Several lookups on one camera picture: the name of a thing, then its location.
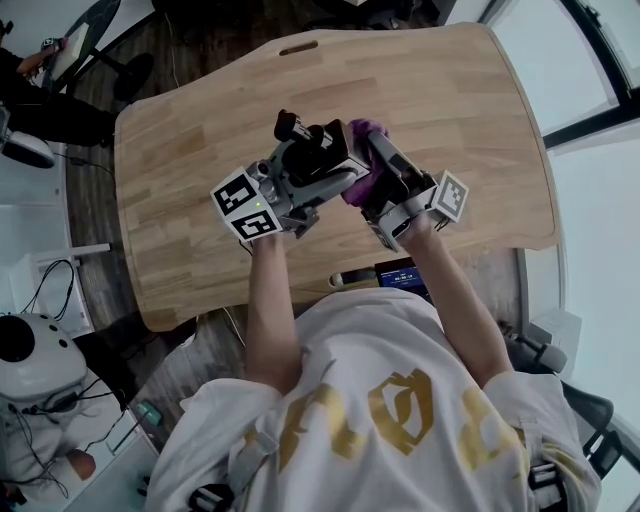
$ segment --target purple cloth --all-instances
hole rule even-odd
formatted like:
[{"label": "purple cloth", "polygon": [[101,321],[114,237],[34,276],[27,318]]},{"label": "purple cloth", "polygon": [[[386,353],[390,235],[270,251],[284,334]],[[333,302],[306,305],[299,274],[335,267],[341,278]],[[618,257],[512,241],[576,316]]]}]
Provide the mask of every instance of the purple cloth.
[{"label": "purple cloth", "polygon": [[364,178],[358,180],[351,188],[345,190],[342,193],[342,199],[344,199],[347,204],[360,207],[369,196],[369,192],[371,192],[378,176],[384,172],[384,166],[380,164],[373,154],[367,137],[372,132],[380,132],[388,137],[389,130],[377,121],[371,119],[354,119],[349,123],[349,128],[351,128],[353,132],[356,145],[366,149],[366,163],[371,165],[371,172]]}]

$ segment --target gold graphic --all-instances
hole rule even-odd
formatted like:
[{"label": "gold graphic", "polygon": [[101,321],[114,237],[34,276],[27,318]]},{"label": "gold graphic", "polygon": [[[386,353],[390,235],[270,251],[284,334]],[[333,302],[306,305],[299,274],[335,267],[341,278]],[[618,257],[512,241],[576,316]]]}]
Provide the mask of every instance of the gold graphic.
[{"label": "gold graphic", "polygon": [[[391,416],[382,394],[382,390],[388,385],[405,388],[394,399],[398,421]],[[422,419],[422,428],[415,437],[404,429],[404,424],[411,417],[412,395],[416,397],[420,418]],[[377,388],[369,391],[369,411],[380,435],[402,453],[409,455],[433,426],[431,378],[417,368],[407,377],[394,372],[391,377]]]},{"label": "gold graphic", "polygon": [[495,450],[488,450],[484,440],[482,439],[482,431],[480,424],[487,416],[491,414],[491,407],[482,397],[480,389],[473,387],[467,389],[462,394],[462,404],[471,418],[471,421],[462,427],[460,431],[460,439],[458,440],[458,449],[463,463],[474,471],[483,464],[495,459],[501,453],[516,448],[520,451],[522,459],[522,467],[518,476],[524,476],[529,473],[528,456],[516,430],[511,428],[502,418],[499,419],[498,425],[500,429],[500,441]]},{"label": "gold graphic", "polygon": [[334,453],[350,460],[364,445],[366,437],[349,428],[347,411],[338,390],[322,383],[315,391],[293,401],[287,409],[285,426],[280,435],[278,472],[287,466],[298,449],[300,435],[306,434],[307,429],[301,426],[302,418],[314,403],[323,405],[327,411],[331,450]]}]

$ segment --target floor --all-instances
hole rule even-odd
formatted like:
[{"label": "floor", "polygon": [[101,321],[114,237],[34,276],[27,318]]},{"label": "floor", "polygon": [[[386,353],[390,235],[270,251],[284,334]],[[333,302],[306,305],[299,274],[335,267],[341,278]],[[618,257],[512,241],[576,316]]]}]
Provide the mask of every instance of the floor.
[{"label": "floor", "polygon": [[[300,32],[304,23],[326,16],[310,0],[245,0],[242,12],[219,12],[200,27],[187,28],[179,20],[170,26],[157,17],[141,27],[109,56],[127,62],[142,52],[155,58],[153,74],[137,98],[155,96],[197,80],[236,60],[265,42]],[[411,27],[430,26],[418,12]],[[173,72],[172,54],[175,58]],[[126,105],[113,99],[115,72],[102,63],[94,65],[74,88],[74,95],[113,112]],[[69,147],[69,156],[80,156],[113,169],[113,150]],[[100,167],[67,165],[67,194],[74,245],[110,242],[109,253],[84,258],[79,269],[87,306],[96,329],[137,310],[122,250],[112,177]],[[514,325],[520,320],[520,288],[515,251],[495,250],[458,258],[481,298],[497,319]],[[246,308],[231,312],[243,335]],[[151,401],[162,413],[158,428],[145,426],[158,448],[166,442],[181,416],[180,400],[193,395],[205,382],[242,375],[242,345],[233,334],[229,318],[214,311],[199,319],[196,340],[178,348],[142,387],[132,404]]]}]

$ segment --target black cable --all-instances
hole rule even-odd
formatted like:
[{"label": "black cable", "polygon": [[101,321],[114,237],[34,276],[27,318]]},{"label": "black cable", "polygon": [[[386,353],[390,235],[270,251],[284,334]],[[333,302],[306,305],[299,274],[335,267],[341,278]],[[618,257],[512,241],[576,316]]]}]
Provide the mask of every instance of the black cable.
[{"label": "black cable", "polygon": [[15,406],[10,405],[9,406],[9,410],[15,414],[16,419],[18,420],[18,424],[20,425],[20,429],[22,430],[22,435],[24,436],[25,441],[27,442],[27,445],[29,446],[29,449],[31,450],[31,453],[33,454],[33,457],[36,459],[36,462],[40,465],[40,467],[42,467],[42,473],[40,473],[40,475],[38,475],[35,478],[31,478],[29,480],[24,480],[22,482],[17,482],[17,481],[9,481],[9,480],[3,480],[3,482],[6,483],[15,483],[16,485],[25,485],[28,483],[32,483],[35,482],[36,480],[41,480],[41,479],[45,479],[45,475],[49,475],[50,480],[54,481],[56,483],[56,485],[58,486],[58,489],[60,489],[60,492],[62,493],[62,495],[65,497],[65,499],[69,498],[69,490],[65,487],[65,485],[60,482],[56,477],[54,477],[51,472],[49,471],[49,468],[51,467],[50,463],[49,465],[45,465],[43,464],[43,462],[40,460],[40,457],[38,457],[38,454],[36,453],[36,451],[33,448],[33,432],[31,431],[31,427],[29,426],[29,422],[25,419],[25,417],[22,415],[22,413],[20,411],[18,411],[18,409],[15,408]]},{"label": "black cable", "polygon": [[117,391],[120,391],[124,395],[124,391],[122,391],[121,389],[116,389],[115,391],[109,391],[108,393],[102,393],[100,395],[83,396],[87,391],[89,391],[93,386],[95,386],[101,380],[102,379],[100,377],[98,377],[91,384],[89,384],[86,388],[84,388],[82,391],[80,391],[80,393],[78,393],[77,396],[72,397],[69,401],[62,400],[62,401],[60,401],[60,403],[54,405],[53,407],[49,407],[47,409],[40,409],[39,407],[34,406],[34,407],[32,407],[31,411],[28,412],[28,414],[30,416],[48,416],[49,414],[60,412],[62,409],[66,408],[66,407],[69,407],[71,405],[74,405],[77,402],[80,402],[81,400],[92,400],[94,398],[102,398],[103,396],[115,395]]},{"label": "black cable", "polygon": [[102,393],[101,395],[94,395],[94,396],[82,396],[82,397],[78,397],[76,398],[76,402],[79,402],[80,400],[92,400],[94,398],[102,398],[103,396],[109,396],[109,395],[115,395],[116,392],[115,391],[109,391],[108,393]]},{"label": "black cable", "polygon": [[116,176],[115,173],[105,167],[104,165],[100,165],[100,164],[96,164],[93,162],[89,162],[89,160],[85,160],[84,158],[80,158],[79,156],[68,156],[68,155],[63,155],[62,153],[54,153],[54,155],[58,155],[61,156],[62,158],[65,158],[67,160],[69,160],[71,162],[72,165],[76,165],[78,167],[84,167],[85,165],[89,166],[89,167],[96,167],[104,172],[106,172],[110,177],[111,180],[113,181],[113,186],[116,186]]},{"label": "black cable", "polygon": [[441,219],[435,226],[435,230],[436,231],[441,231],[444,228],[446,228],[449,225],[449,222],[451,222],[451,219],[449,219],[448,217],[445,217],[444,219]]},{"label": "black cable", "polygon": [[244,345],[244,342],[240,339],[240,337],[238,336],[238,333],[236,333],[236,330],[233,328],[232,325],[230,325],[229,319],[227,318],[227,315],[224,313],[224,311],[222,313],[223,313],[222,317],[223,317],[223,322],[224,322],[225,327],[231,332],[231,334],[233,334],[233,337],[236,340],[238,340],[239,343]]},{"label": "black cable", "polygon": [[67,260],[56,260],[53,263],[51,263],[51,265],[49,265],[47,267],[47,270],[44,271],[42,279],[40,280],[40,285],[36,289],[36,292],[34,293],[34,295],[31,298],[31,300],[27,303],[27,305],[23,308],[23,310],[20,311],[20,314],[26,312],[27,309],[29,309],[29,307],[31,307],[31,313],[33,313],[33,308],[36,305],[36,300],[38,299],[38,295],[40,295],[40,290],[42,290],[42,286],[44,285],[44,282],[46,281],[47,277],[49,277],[49,274],[51,274],[53,269],[55,269],[61,263],[65,263],[66,265],[68,265],[69,266],[69,270],[71,270],[71,282],[69,284],[69,288],[67,289],[67,297],[65,299],[65,303],[62,306],[62,309],[60,310],[60,312],[54,317],[56,320],[61,320],[62,319],[62,317],[64,316],[64,313],[67,311],[67,306],[69,304],[69,298],[71,297],[71,290],[73,289],[73,285],[75,283],[75,278],[76,278],[76,273],[73,270],[73,265],[71,265],[71,263],[69,263],[69,261],[67,261]]},{"label": "black cable", "polygon": [[105,434],[101,439],[98,439],[98,440],[96,440],[96,441],[91,441],[91,442],[87,445],[87,447],[86,447],[84,450],[82,450],[82,451],[83,451],[83,452],[85,452],[85,453],[87,453],[87,450],[88,450],[91,446],[93,446],[94,444],[101,443],[101,442],[102,442],[102,441],[104,441],[107,437],[109,437],[109,434],[111,434],[111,432],[113,432],[113,429],[114,429],[114,428],[116,428],[116,425],[117,425],[117,424],[120,422],[120,420],[124,417],[124,413],[125,413],[126,411],[127,411],[127,409],[125,409],[124,411],[122,411],[122,414],[120,415],[120,417],[116,420],[116,422],[115,422],[113,425],[111,425],[111,428],[109,429],[109,431],[108,431],[108,432],[107,432],[107,433],[106,433],[106,434]]},{"label": "black cable", "polygon": [[94,380],[91,384],[89,384],[86,388],[84,388],[82,391],[80,391],[80,393],[78,394],[78,398],[81,397],[82,395],[84,395],[87,391],[89,391],[93,386],[95,386],[98,382],[100,382],[102,379],[100,377],[98,377],[96,380]]}]

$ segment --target wooden desk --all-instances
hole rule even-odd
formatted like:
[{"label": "wooden desk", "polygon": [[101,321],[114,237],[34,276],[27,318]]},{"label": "wooden desk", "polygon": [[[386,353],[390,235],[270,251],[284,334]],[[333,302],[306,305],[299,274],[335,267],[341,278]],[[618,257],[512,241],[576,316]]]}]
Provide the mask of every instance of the wooden desk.
[{"label": "wooden desk", "polygon": [[[281,55],[310,41],[317,47]],[[491,31],[315,31],[271,41],[118,118],[116,179],[127,263],[143,318],[166,330],[245,303],[249,255],[209,191],[264,158],[281,108],[307,124],[368,117],[422,169],[448,168],[470,187],[451,248],[544,248],[558,242],[551,173],[535,120]],[[293,297],[331,274],[403,257],[382,247],[340,198],[301,240],[287,239]]]}]

